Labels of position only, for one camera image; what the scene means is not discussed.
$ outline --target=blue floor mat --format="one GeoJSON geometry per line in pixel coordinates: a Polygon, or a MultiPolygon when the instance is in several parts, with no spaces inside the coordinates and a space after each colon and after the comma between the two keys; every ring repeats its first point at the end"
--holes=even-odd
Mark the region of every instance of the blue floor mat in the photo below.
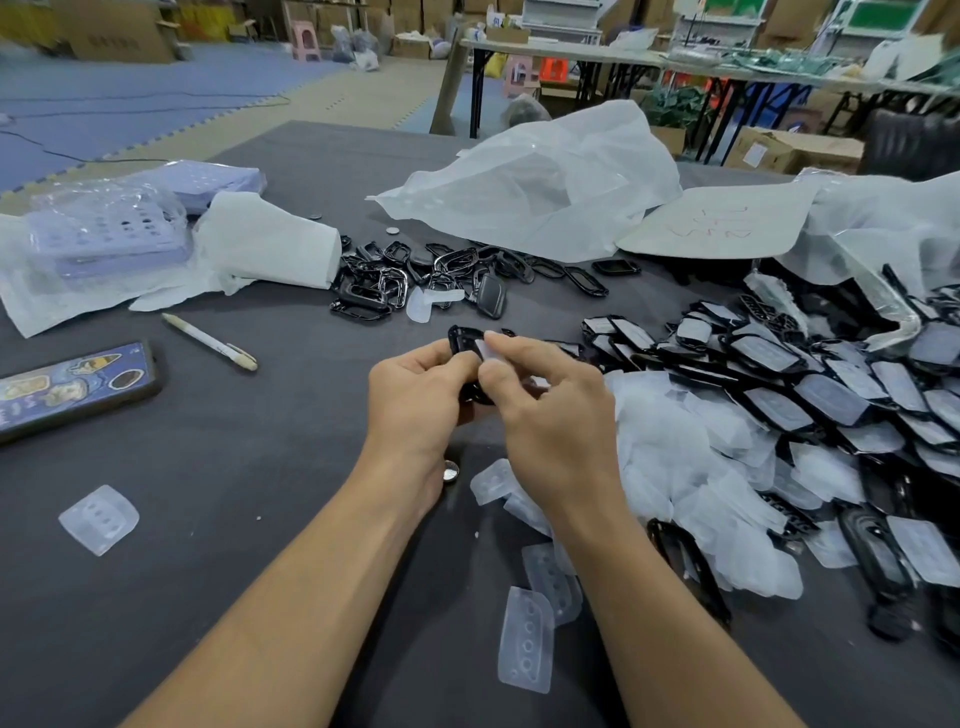
{"type": "Polygon", "coordinates": [[[2,132],[21,133],[54,152],[96,159],[346,68],[328,61],[294,61],[275,44],[195,43],[193,51],[193,61],[148,64],[68,61],[5,49],[0,59],[0,112],[13,117],[13,123],[0,126],[0,191],[78,164],[2,132]],[[147,97],[63,100],[103,96],[147,97]],[[41,98],[58,100],[19,100],[41,98]],[[98,113],[69,115],[70,111],[98,113]]]}
{"type": "MultiPolygon", "coordinates": [[[[455,136],[470,136],[471,88],[472,77],[465,75],[460,81],[460,88],[457,89],[457,96],[453,102],[453,110],[450,112],[455,136]]],[[[503,81],[501,79],[484,79],[479,138],[486,139],[488,136],[493,136],[505,129],[503,122],[500,121],[500,114],[510,105],[510,101],[503,95],[503,81]]],[[[436,96],[427,99],[423,106],[410,114],[396,128],[401,132],[430,133],[430,123],[433,121],[433,111],[436,107],[436,96]]]]}

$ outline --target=white pen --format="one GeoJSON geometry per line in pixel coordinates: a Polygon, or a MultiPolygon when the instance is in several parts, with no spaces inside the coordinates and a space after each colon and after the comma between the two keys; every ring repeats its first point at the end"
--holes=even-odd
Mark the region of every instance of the white pen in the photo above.
{"type": "Polygon", "coordinates": [[[200,331],[197,327],[187,324],[180,316],[174,316],[172,313],[161,313],[160,315],[170,326],[180,329],[187,336],[191,336],[201,344],[206,344],[215,352],[221,353],[238,367],[243,367],[249,372],[256,371],[256,359],[242,349],[238,349],[232,344],[224,344],[221,341],[217,341],[209,334],[200,331]]]}

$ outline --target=gray tablecloth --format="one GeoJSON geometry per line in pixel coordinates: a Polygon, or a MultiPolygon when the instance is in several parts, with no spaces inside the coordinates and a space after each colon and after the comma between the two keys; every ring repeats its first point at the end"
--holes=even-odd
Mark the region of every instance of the gray tablecloth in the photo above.
{"type": "MultiPolygon", "coordinates": [[[[364,198],[448,164],[463,144],[292,122],[217,161],[261,168],[270,181],[264,196],[291,212],[321,213],[358,242],[387,243],[393,222],[364,198]]],[[[681,166],[687,186],[783,179],[681,166]]],[[[418,223],[399,226],[415,244],[451,242],[418,223]]],[[[696,299],[730,295],[646,268],[613,280],[605,300],[563,281],[511,281],[495,323],[455,304],[427,326],[403,315],[364,326],[331,315],[330,292],[263,282],[179,307],[256,356],[255,376],[156,314],[120,308],[30,340],[4,315],[0,372],[146,338],[162,353],[167,382],[153,400],[0,449],[0,725],[100,728],[135,707],[346,478],[377,360],[441,338],[455,323],[578,340],[586,315],[617,312],[659,334],[696,299]],[[141,519],[95,558],[57,515],[105,483],[141,519]]],[[[504,455],[497,422],[458,431],[452,451],[460,481],[410,544],[334,724],[624,724],[588,609],[557,633],[548,695],[497,681],[507,592],[525,586],[520,548],[542,536],[498,504],[478,507],[469,491],[470,479],[504,455]]],[[[956,725],[957,669],[932,638],[882,642],[864,624],[869,598],[856,570],[824,570],[808,553],[800,562],[800,601],[731,597],[733,636],[800,715],[838,728],[956,725]]]]}

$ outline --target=gray trash bag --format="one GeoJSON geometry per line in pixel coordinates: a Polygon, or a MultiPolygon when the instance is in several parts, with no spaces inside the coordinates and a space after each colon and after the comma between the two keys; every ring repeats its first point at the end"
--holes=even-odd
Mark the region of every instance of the gray trash bag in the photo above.
{"type": "Polygon", "coordinates": [[[515,127],[517,124],[526,124],[528,121],[550,121],[550,112],[547,111],[533,96],[521,93],[517,96],[507,110],[500,116],[500,120],[507,129],[515,127]]]}
{"type": "Polygon", "coordinates": [[[380,41],[370,31],[353,31],[353,50],[357,53],[364,51],[373,51],[377,56],[380,55],[380,41]]]}
{"type": "Polygon", "coordinates": [[[333,34],[333,59],[338,63],[353,63],[353,41],[350,31],[342,25],[330,27],[333,34]]]}

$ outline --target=hand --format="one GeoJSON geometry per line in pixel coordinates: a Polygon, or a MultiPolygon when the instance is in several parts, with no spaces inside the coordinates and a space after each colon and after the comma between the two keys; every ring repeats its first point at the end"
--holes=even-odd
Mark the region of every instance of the hand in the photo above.
{"type": "Polygon", "coordinates": [[[440,497],[453,428],[474,417],[472,405],[457,398],[464,384],[477,379],[479,366],[475,353],[451,356],[442,340],[370,371],[367,441],[354,472],[365,476],[359,479],[387,479],[388,492],[411,503],[417,520],[440,497]]]}
{"type": "Polygon", "coordinates": [[[484,341],[550,389],[534,399],[515,367],[490,359],[480,386],[496,404],[516,479],[557,527],[571,517],[627,513],[616,459],[613,394],[603,376],[554,344],[487,331],[484,341]]]}

